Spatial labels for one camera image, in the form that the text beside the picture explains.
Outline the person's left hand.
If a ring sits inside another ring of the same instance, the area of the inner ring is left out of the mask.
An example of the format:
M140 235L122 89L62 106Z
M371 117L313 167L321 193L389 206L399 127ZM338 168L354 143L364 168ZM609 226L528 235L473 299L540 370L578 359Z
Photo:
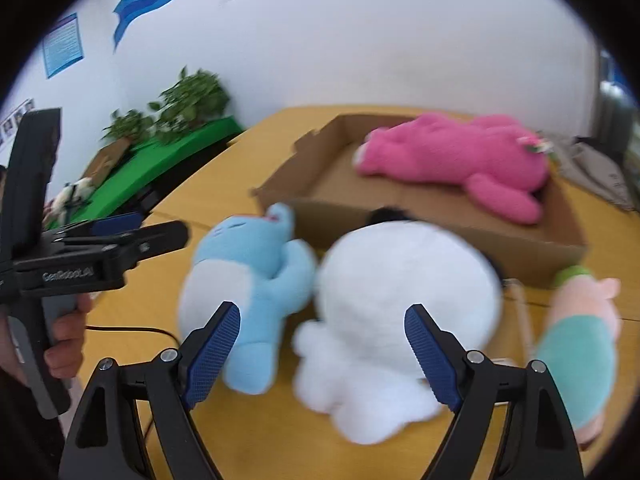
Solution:
M76 299L76 309L70 314L58 318L52 326L56 344L46 352L44 360L54 378L74 378L84 360L82 347L85 343L87 331L87 314L92 310L93 303L90 296L86 294L79 295ZM27 386L28 381L22 364L17 359L10 336L5 307L1 307L0 339L2 370Z

